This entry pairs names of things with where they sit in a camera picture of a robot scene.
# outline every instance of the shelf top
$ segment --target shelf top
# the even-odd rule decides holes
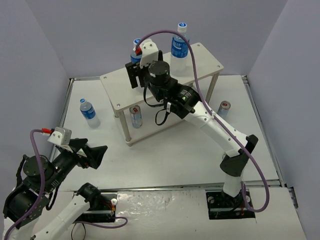
[[[224,66],[203,46],[201,43],[191,45],[198,80],[212,76],[224,69]],[[170,64],[170,52],[163,55],[163,60]],[[184,76],[173,76],[180,84],[186,85],[195,80],[192,61],[190,55],[187,56],[187,68]],[[101,82],[106,90],[108,97],[116,111],[123,111],[129,107],[140,104],[144,101],[143,89],[137,87],[131,88],[130,80],[126,68],[104,74],[100,77]],[[147,91],[146,99],[153,98],[152,94]]]

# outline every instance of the shelf leg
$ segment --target shelf leg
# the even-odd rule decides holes
[[[114,117],[115,118],[119,118],[119,115],[118,115],[118,113],[115,111],[115,108],[114,108],[114,106],[112,105],[112,103],[111,103],[111,107],[112,107],[112,110],[113,110],[113,113],[114,113]]]
[[[210,85],[209,85],[208,93],[206,94],[206,97],[205,97],[205,101],[207,103],[210,102],[210,98],[211,98],[212,92],[214,91],[214,88],[215,88],[215,85],[217,83],[218,77],[219,77],[219,72],[214,74],[212,76],[212,78],[211,78],[211,82],[210,82]]]
[[[119,116],[119,119],[120,119],[120,122],[121,122],[121,126],[122,126],[122,129],[123,129],[124,136],[125,136],[125,141],[126,142],[130,142],[131,141],[131,136],[130,136],[130,132],[129,132],[129,128],[128,128],[128,125],[127,125],[126,116],[125,116],[124,111],[119,111],[118,112],[118,116]]]

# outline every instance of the white table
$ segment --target white table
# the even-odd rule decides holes
[[[203,94],[207,93],[210,81],[211,78],[200,81]],[[81,98],[86,98],[95,107],[101,120],[99,128],[89,128],[79,110]],[[278,180],[241,76],[218,78],[209,105],[216,111],[223,100],[231,103],[225,120],[239,131],[255,134],[259,138],[253,156],[268,181]],[[142,116],[149,109],[143,107]],[[91,146],[107,145],[108,150],[97,170],[75,167],[62,183],[61,191],[78,190],[86,182],[100,189],[128,189],[221,186],[225,180],[219,168],[223,150],[188,122],[181,122],[128,147],[119,134],[109,98],[99,80],[74,82],[64,126],[72,130],[72,138],[88,138]],[[248,184],[261,185],[261,179],[250,161],[244,171],[244,179]]]
[[[253,205],[265,200],[264,189],[250,188]],[[47,226],[68,204],[71,192],[60,192],[52,211],[43,211],[34,233]],[[118,229],[86,225],[86,240],[306,240],[286,188],[270,188],[267,209],[255,218],[209,220],[205,190],[120,191],[116,216],[128,218]],[[114,226],[116,223],[105,223]],[[70,240],[72,226],[57,240]],[[79,225],[74,239],[83,239]]]
[[[224,67],[201,43],[198,42],[192,44],[191,47],[195,58],[198,80],[212,76],[210,85],[208,87],[208,93],[205,98],[205,100],[209,102],[219,73]],[[163,55],[163,60],[168,64],[170,64],[170,56],[170,52]],[[195,81],[190,56],[187,57],[184,75],[172,77],[177,79],[178,82],[183,85],[189,85]],[[100,77],[100,79],[110,99],[111,106],[114,111],[114,118],[120,129],[119,134],[123,135],[128,146],[131,147],[133,143],[181,121],[179,117],[171,116],[167,119],[165,124],[155,127],[155,115],[161,108],[152,109],[144,103],[142,94],[143,89],[140,86],[132,89],[126,68],[121,68],[119,70],[104,74]],[[154,97],[149,90],[147,91],[145,98],[149,104],[158,103],[156,101],[152,101],[154,100]],[[139,129],[136,129],[132,126],[130,115],[124,113],[125,110],[128,110],[130,107],[135,105],[140,105],[143,108],[143,125]]]

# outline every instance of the water bottle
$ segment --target water bottle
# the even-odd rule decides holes
[[[141,58],[142,58],[142,54],[140,54],[140,55],[137,56],[137,55],[136,55],[136,52],[135,52],[136,46],[137,46],[138,42],[140,42],[140,40],[141,40],[140,38],[137,38],[137,39],[135,39],[135,40],[133,41],[133,50],[132,50],[131,55],[130,55],[130,57],[131,57],[131,62],[132,62],[133,64],[140,62],[140,60],[141,60]]]
[[[100,120],[96,115],[94,107],[84,98],[80,99],[80,111],[90,128],[95,129],[100,126]]]
[[[187,24],[178,24],[178,33],[181,33],[189,42],[187,35]],[[177,35],[173,35],[171,44],[170,72],[174,76],[182,76],[187,67],[188,45]]]

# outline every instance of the white wall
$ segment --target white wall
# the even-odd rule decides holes
[[[320,238],[319,29],[319,0],[289,0],[248,75],[308,240]]]
[[[287,0],[26,0],[69,77],[123,68],[133,40],[187,22],[222,74],[248,74]],[[169,52],[170,35],[154,40]]]
[[[33,156],[29,132],[57,125],[68,78],[25,0],[0,1],[0,207],[16,184],[23,154]],[[36,136],[40,154],[52,145]],[[0,233],[3,217],[0,214]]]

